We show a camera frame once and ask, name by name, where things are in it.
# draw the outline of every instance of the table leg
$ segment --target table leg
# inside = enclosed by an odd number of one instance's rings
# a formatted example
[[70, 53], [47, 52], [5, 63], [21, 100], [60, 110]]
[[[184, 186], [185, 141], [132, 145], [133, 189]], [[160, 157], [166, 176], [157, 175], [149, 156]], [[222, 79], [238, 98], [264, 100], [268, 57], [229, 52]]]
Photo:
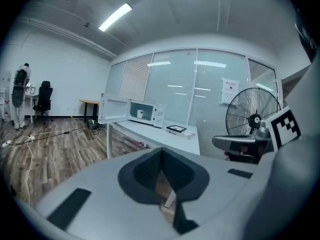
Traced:
[[88, 107], [88, 103], [85, 103], [84, 105], [84, 121], [87, 121], [87, 107]]
[[172, 190], [168, 199], [166, 200], [165, 204], [164, 204], [164, 207], [166, 208], [169, 208], [170, 205], [173, 203], [173, 201], [175, 200], [176, 198], [176, 193]]
[[112, 158], [112, 128], [110, 123], [106, 125], [106, 157], [108, 159]]
[[97, 111], [98, 111], [98, 104], [93, 104], [93, 113], [92, 113], [92, 119], [97, 120]]
[[33, 107], [32, 107], [32, 97], [30, 98], [30, 118], [31, 118], [31, 124], [34, 123], [34, 110], [33, 110]]

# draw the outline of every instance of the ceiling light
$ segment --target ceiling light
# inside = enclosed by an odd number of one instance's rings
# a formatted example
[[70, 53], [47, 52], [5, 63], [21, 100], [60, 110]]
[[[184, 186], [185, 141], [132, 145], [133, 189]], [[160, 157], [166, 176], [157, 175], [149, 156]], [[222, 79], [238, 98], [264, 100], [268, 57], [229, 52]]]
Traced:
[[225, 68], [227, 66], [226, 64], [222, 64], [222, 63], [200, 61], [200, 60], [194, 61], [194, 64], [203, 65], [203, 66], [212, 66], [212, 67], [218, 67], [218, 68]]
[[169, 65], [169, 64], [171, 64], [170, 61], [163, 61], [163, 62], [149, 63], [149, 64], [147, 64], [147, 66], [152, 67], [152, 66]]
[[118, 10], [116, 10], [109, 18], [107, 18], [106, 21], [104, 23], [102, 23], [102, 25], [99, 27], [99, 29], [102, 31], [105, 31], [117, 19], [119, 19], [121, 16], [125, 15], [127, 12], [129, 12], [131, 10], [132, 10], [132, 7], [128, 3], [125, 3]]
[[204, 89], [204, 88], [194, 88], [194, 89], [197, 89], [197, 90], [202, 90], [202, 91], [211, 91], [210, 89]]
[[269, 92], [273, 92], [273, 91], [274, 91], [274, 90], [272, 90], [272, 89], [264, 86], [264, 85], [261, 84], [261, 83], [256, 83], [255, 85], [256, 85], [256, 86], [259, 86], [259, 87], [261, 87], [261, 88], [263, 88], [263, 89], [265, 89], [265, 90], [267, 90], [267, 91], [269, 91]]

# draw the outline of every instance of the white wall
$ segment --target white wall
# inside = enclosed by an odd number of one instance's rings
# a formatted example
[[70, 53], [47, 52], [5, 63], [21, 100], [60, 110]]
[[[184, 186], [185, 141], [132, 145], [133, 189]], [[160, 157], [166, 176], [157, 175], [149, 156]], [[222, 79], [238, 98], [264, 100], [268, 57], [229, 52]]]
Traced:
[[[83, 116], [85, 105], [79, 99], [98, 101], [105, 90], [110, 62], [103, 56], [81, 43], [21, 23], [3, 42], [0, 76], [10, 70], [13, 75], [29, 63], [32, 86], [39, 90], [42, 81], [50, 81], [53, 88], [49, 115]], [[29, 102], [25, 110], [29, 115]], [[90, 105], [87, 114], [92, 115]]]
[[276, 55], [268, 45], [263, 46], [258, 41], [248, 40], [232, 35], [221, 33], [191, 34], [170, 38], [160, 39], [154, 42], [146, 43], [120, 54], [111, 61], [111, 64], [117, 64], [133, 57], [151, 54], [170, 49], [184, 48], [204, 48], [226, 50], [234, 53], [248, 55], [270, 66], [275, 67], [278, 63]]

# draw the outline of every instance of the ceiling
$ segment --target ceiling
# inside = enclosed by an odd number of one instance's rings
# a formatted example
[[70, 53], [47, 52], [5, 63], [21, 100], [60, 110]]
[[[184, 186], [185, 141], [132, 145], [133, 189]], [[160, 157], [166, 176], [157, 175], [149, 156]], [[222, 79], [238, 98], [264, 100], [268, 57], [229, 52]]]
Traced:
[[[125, 3], [133, 9], [105, 32], [99, 30]], [[285, 10], [277, 0], [30, 0], [20, 16], [64, 28], [119, 55], [129, 47], [195, 33], [255, 35], [272, 47]]]

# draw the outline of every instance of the microwave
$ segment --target microwave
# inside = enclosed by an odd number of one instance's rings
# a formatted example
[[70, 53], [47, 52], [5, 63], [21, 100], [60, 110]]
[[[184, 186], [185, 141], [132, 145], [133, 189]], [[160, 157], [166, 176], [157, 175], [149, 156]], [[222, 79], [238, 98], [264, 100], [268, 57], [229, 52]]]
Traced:
[[162, 128], [165, 110], [165, 105], [103, 93], [99, 105], [98, 123], [108, 124], [131, 120]]

